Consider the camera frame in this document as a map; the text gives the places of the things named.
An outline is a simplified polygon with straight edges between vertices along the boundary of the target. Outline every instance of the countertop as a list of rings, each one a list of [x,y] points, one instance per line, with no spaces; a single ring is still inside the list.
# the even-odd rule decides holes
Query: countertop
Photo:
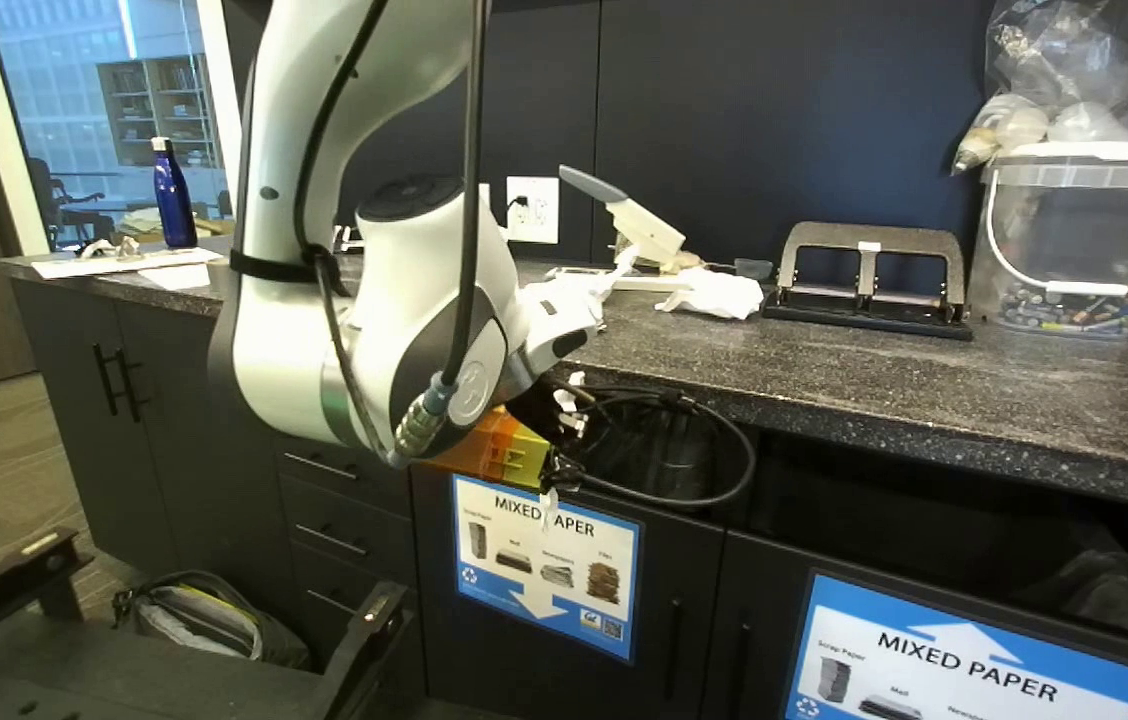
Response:
[[[141,274],[68,278],[113,301],[217,317],[202,293]],[[569,354],[599,382],[680,388],[791,434],[1010,474],[1128,502],[1128,342],[976,329],[973,342],[863,329],[665,317],[609,301],[609,329]]]

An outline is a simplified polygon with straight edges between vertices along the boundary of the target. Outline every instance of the handle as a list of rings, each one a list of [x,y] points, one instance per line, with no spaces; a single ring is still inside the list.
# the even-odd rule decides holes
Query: handle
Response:
[[[435,480],[435,485],[422,485],[422,491],[431,491],[427,497],[427,502],[431,508],[451,508],[451,480],[445,474],[445,480]],[[446,582],[451,587],[451,570],[454,570],[454,555],[460,555],[460,538],[454,538],[454,512],[435,512],[435,581],[440,581],[440,587]]]
[[[117,411],[117,382],[113,382],[109,364],[113,364],[113,354],[109,354],[100,342],[91,342],[91,368],[96,368],[100,388],[103,388],[103,394],[109,394],[109,411],[118,415],[118,411]]]
[[[986,247],[994,255],[994,262],[1029,283],[1029,286],[1040,286],[1040,293],[1080,293],[1080,295],[1128,295],[1128,283],[1095,283],[1095,278],[1040,278],[1040,274],[1029,274],[1021,271],[1016,262],[1006,262],[1006,255],[999,252],[999,230],[994,230],[994,205],[999,205],[999,177],[991,177],[986,182],[986,208],[982,208],[982,230],[986,230]]]
[[[319,453],[285,453],[292,463],[302,463],[302,469],[316,469],[316,473],[328,473],[328,474],[341,474],[349,485],[361,485],[361,469],[357,463],[324,463]]]
[[[668,666],[658,675],[658,694],[677,694],[677,675],[680,675],[680,626],[682,626],[682,599],[671,599],[671,620],[668,620]]]
[[[749,675],[749,663],[751,663],[751,623],[741,623],[735,626],[735,644],[733,644],[733,683],[727,683],[727,720],[741,720],[741,691],[742,691],[742,675]]]
[[[141,368],[141,364],[130,364],[128,360],[128,353],[117,353],[117,368],[118,368],[118,382],[123,382],[123,399],[128,399],[128,415],[130,415],[130,422],[141,422],[141,399],[137,399],[137,382],[130,382],[130,368]]]
[[[333,591],[319,591],[319,587],[302,587],[302,591],[308,591],[308,599],[316,599],[316,602],[328,602],[328,607],[337,607],[337,610],[342,610],[342,616],[357,616],[357,607],[342,602],[342,599],[337,599]]]
[[[313,524],[294,524],[294,530],[298,530],[298,537],[313,537],[313,538],[319,538],[319,544],[333,544],[333,546],[341,546],[341,553],[368,555],[363,544],[341,538],[341,537],[319,530],[319,529],[313,529]]]

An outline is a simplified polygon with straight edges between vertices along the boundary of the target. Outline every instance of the clear plastic bin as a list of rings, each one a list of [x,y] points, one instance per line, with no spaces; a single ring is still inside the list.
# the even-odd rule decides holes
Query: clear plastic bin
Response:
[[[982,182],[973,317],[1128,337],[1128,142],[1031,142]]]

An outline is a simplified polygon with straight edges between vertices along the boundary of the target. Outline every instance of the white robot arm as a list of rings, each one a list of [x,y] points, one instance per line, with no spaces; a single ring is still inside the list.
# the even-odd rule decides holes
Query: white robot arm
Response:
[[[549,301],[520,295],[489,198],[440,178],[390,182],[361,208],[361,295],[350,308],[333,295],[319,241],[350,150],[479,57],[484,17],[489,0],[271,4],[243,121],[239,274],[217,329],[265,422],[405,463],[460,438],[489,405],[522,392],[558,339],[585,337],[550,320]],[[460,252],[472,212],[474,255]],[[474,259],[472,293],[460,293],[464,259]]]

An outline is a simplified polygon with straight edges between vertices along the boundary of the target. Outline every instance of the cabinet door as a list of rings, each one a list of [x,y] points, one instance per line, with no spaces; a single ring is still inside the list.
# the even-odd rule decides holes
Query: cabinet door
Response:
[[[633,663],[575,638],[549,636],[512,616],[454,594],[451,574],[451,480],[412,480],[418,610],[427,691],[509,715],[696,715],[707,670],[707,626],[720,562],[720,529],[680,517],[569,497],[643,524],[636,568],[636,652]]]
[[[774,720],[802,626],[808,574],[759,538],[727,537],[704,715]]]
[[[16,283],[16,303],[53,394],[96,546],[141,570],[170,568],[158,485],[137,405],[123,394],[123,342],[109,301]]]
[[[1128,663],[1128,636],[1105,626],[1021,610],[963,591],[917,582],[909,574],[814,555],[791,544],[727,537],[720,562],[713,675],[704,698],[707,720],[785,715],[802,638],[808,587],[819,570],[912,599],[920,607],[968,616],[973,623],[991,623],[1044,644]]]
[[[117,313],[180,568],[212,568],[292,610],[274,434],[209,381],[212,320]]]

